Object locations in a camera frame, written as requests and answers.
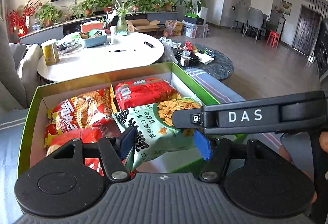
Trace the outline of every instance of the blue gripper pad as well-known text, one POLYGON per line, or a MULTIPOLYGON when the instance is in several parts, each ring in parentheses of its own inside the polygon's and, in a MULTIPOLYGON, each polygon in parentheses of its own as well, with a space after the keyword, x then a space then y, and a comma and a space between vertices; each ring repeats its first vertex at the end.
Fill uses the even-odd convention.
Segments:
POLYGON ((212 157, 211 143, 199 130, 195 129, 194 143, 205 161, 212 157))

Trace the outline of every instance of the red decoration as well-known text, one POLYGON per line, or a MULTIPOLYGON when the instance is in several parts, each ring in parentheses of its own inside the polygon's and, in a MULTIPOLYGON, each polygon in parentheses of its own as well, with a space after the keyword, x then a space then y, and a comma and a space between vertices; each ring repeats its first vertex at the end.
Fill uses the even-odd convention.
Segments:
POLYGON ((11 28, 16 27, 16 30, 23 29, 23 33, 20 35, 18 33, 18 36, 23 36, 27 34, 27 28, 25 26, 25 18, 26 17, 32 17, 35 14, 35 9, 37 7, 40 7, 40 4, 42 6, 42 3, 40 3, 40 0, 28 0, 23 8, 22 15, 18 13, 17 10, 11 10, 6 15, 6 20, 9 22, 9 25, 11 28))

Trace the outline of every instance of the terracotta pot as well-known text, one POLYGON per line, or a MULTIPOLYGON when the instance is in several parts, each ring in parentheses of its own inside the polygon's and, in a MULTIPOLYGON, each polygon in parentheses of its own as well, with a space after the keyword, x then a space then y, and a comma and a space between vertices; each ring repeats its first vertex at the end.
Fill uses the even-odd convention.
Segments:
POLYGON ((133 6, 133 8, 131 8, 131 10, 133 10, 133 11, 135 11, 135 12, 137 12, 138 11, 138 7, 137 6, 133 6))
POLYGON ((44 20, 43 25, 45 27, 50 27, 54 22, 52 20, 44 20))
POLYGON ((19 29, 18 29, 18 36, 19 36, 19 37, 22 37, 22 36, 24 36, 24 35, 27 35, 27 28, 26 28, 25 25, 22 25, 22 26, 20 26, 19 29))
POLYGON ((164 9, 165 9, 165 11, 172 11, 172 5, 171 4, 165 4, 164 9))
POLYGON ((113 5, 109 5, 108 7, 104 7, 104 13, 111 12, 112 11, 111 7, 113 7, 113 5))
POLYGON ((88 17, 92 13, 92 9, 86 9, 84 12, 84 16, 88 17))

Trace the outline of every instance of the glass vase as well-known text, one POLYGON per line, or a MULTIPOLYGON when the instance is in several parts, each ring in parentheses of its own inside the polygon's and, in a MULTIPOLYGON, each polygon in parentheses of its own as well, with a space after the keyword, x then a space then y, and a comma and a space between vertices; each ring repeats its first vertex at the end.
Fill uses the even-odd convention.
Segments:
POLYGON ((125 15, 118 17, 118 22, 116 25, 116 32, 128 31, 128 24, 126 23, 125 15))

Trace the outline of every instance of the plastic stool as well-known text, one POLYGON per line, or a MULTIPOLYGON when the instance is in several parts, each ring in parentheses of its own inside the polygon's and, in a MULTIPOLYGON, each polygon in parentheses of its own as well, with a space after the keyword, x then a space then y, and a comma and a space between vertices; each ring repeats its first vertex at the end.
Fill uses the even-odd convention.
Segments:
POLYGON ((279 39, 280 39, 280 34, 271 31, 270 35, 269 35, 269 38, 268 38, 268 41, 267 41, 267 45, 268 45, 269 41, 271 40, 270 41, 271 47, 274 47, 274 45, 277 44, 276 48, 278 48, 279 39))

